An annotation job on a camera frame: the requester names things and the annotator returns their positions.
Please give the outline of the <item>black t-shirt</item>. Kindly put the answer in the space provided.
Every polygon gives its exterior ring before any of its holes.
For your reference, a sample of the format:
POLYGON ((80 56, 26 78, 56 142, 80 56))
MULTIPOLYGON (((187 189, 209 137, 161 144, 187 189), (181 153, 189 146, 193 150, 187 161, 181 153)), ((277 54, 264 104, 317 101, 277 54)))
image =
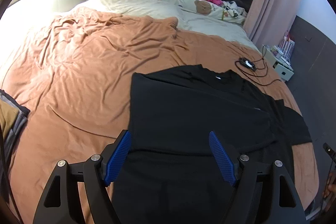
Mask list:
POLYGON ((251 160, 283 162, 311 142, 298 112, 234 71, 201 65, 131 78, 131 149, 113 185, 122 223, 219 223, 233 192, 209 145, 215 132, 251 160))

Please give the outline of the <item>folded clothes pile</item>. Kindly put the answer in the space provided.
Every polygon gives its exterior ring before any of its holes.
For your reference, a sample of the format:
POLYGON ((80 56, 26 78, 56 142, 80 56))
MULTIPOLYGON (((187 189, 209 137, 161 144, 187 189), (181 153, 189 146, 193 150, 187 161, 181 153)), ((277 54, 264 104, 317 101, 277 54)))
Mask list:
POLYGON ((1 132, 7 171, 10 171, 11 157, 19 137, 25 128, 30 110, 1 90, 1 132))

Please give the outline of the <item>white bedside shelf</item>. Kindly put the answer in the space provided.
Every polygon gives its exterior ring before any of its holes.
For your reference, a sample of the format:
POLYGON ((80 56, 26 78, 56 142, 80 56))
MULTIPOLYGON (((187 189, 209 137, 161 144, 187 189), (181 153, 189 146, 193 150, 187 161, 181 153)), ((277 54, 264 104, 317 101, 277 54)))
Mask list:
POLYGON ((294 46, 295 42, 290 38, 290 34, 287 31, 279 45, 262 45, 260 48, 263 56, 272 65, 273 69, 279 74, 284 82, 288 82, 294 75, 294 70, 291 67, 290 62, 294 46))

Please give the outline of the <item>small black device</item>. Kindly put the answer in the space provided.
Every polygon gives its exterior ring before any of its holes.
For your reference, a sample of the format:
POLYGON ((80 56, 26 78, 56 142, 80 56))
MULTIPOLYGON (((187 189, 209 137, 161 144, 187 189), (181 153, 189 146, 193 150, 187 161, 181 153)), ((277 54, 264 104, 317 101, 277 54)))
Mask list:
POLYGON ((238 62, 240 65, 244 66, 245 68, 250 69, 253 72, 257 70, 256 65, 252 61, 246 59, 245 57, 240 57, 238 62))

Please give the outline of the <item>brown bed blanket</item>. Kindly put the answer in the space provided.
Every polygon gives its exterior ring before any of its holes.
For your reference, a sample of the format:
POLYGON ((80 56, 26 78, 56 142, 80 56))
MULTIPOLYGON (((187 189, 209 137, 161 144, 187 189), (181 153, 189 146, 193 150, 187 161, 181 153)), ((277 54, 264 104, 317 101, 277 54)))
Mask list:
POLYGON ((25 223, 58 160, 84 160, 127 126, 133 73, 197 64, 225 72, 239 56, 261 56, 235 39, 177 25, 175 17, 79 9, 31 32, 1 65, 1 88, 30 110, 9 167, 25 223))

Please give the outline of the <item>pink curtain right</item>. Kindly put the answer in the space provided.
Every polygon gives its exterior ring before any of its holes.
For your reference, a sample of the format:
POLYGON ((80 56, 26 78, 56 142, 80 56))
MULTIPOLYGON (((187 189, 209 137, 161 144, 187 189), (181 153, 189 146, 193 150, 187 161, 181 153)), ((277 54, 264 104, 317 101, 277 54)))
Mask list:
POLYGON ((244 30, 256 47, 277 46, 291 28, 301 0, 253 0, 244 30))

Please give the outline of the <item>bear print pillow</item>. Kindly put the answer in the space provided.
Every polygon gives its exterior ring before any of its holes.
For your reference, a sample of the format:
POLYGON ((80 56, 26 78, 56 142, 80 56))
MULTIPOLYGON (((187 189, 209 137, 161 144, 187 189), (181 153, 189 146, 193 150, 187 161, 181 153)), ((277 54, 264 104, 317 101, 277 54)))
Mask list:
POLYGON ((218 6, 207 0, 161 0, 179 6, 185 11, 191 11, 214 19, 244 24, 247 12, 235 2, 223 2, 218 6))

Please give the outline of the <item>cream white duvet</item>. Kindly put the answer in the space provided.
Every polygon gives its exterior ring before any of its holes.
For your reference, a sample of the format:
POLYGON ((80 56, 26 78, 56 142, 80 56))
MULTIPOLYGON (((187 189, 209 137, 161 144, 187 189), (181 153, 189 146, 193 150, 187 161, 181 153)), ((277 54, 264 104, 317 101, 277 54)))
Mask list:
POLYGON ((177 27, 180 29, 200 32, 206 35, 216 35, 226 41, 238 42, 253 49, 257 48, 243 30, 243 24, 226 22, 185 11, 177 5, 161 0, 88 0, 76 5, 72 11, 79 7, 130 16, 150 16, 154 19, 176 17, 178 19, 177 27))

